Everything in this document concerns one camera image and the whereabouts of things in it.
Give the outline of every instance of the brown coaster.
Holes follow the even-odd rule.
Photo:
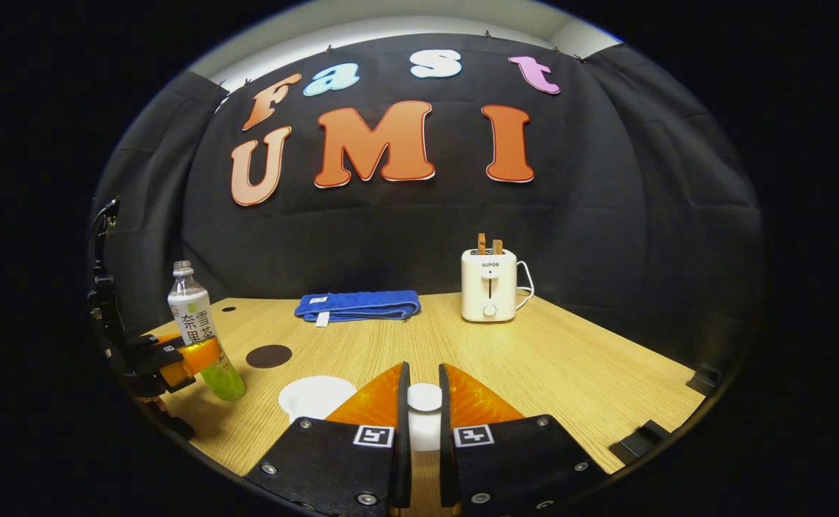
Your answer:
[[[254,368],[274,368],[291,359],[291,349],[282,345],[267,345],[250,350],[246,360]]]

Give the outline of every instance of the green tea bottle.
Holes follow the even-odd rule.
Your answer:
[[[183,343],[191,345],[208,338],[218,337],[222,353],[215,363],[200,372],[216,397],[222,400],[236,400],[244,395],[244,380],[235,372],[235,367],[225,354],[221,337],[215,331],[212,312],[209,308],[209,292],[192,278],[193,269],[189,261],[174,262],[174,287],[167,295],[167,304],[174,313],[174,320],[183,336]]]

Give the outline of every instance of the wooden table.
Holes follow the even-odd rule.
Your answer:
[[[525,416],[548,413],[607,473],[623,467],[607,447],[646,420],[668,431],[684,423],[703,396],[686,387],[693,371],[605,328],[534,297],[507,323],[461,318],[461,294],[419,297],[406,321],[366,320],[318,328],[294,316],[298,300],[227,298],[212,304],[215,326],[246,393],[234,402],[194,385],[162,398],[196,429],[192,444],[244,475],[289,425],[278,393],[307,376],[336,376],[356,389],[406,360],[413,383],[439,383],[439,363],[476,377]],[[236,307],[223,312],[225,307]],[[177,331],[174,322],[154,334]],[[275,368],[249,366],[263,345],[292,350]],[[406,517],[451,517],[439,507],[438,452],[413,452],[413,507]]]

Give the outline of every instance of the towel tag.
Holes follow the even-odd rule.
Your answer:
[[[326,327],[330,323],[330,311],[323,311],[317,315],[315,327]]]

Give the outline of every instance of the black backdrop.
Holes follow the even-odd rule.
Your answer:
[[[409,56],[422,49],[456,50],[462,71],[415,78]],[[516,55],[547,65],[560,94],[528,85],[508,62]],[[341,62],[359,65],[359,81],[301,94],[312,75]],[[304,78],[271,117],[241,131],[254,95],[292,73]],[[458,256],[482,231],[530,264],[539,297],[688,366],[724,368],[751,336],[763,278],[754,189],[707,109],[633,49],[579,62],[483,36],[399,36],[286,65],[232,92],[212,114],[225,93],[180,75],[137,118],[101,177],[95,209],[123,197],[107,250],[130,331],[170,318],[164,299],[177,259],[193,261],[215,300],[456,292]],[[376,174],[317,189],[318,117],[353,107],[374,127],[398,101],[432,105],[425,135],[435,177],[390,182]],[[530,115],[533,181],[487,179],[492,130],[479,112],[487,104]],[[231,151],[282,126],[292,131],[277,190],[239,206]],[[252,184],[263,177],[265,155],[265,145],[253,151]]]

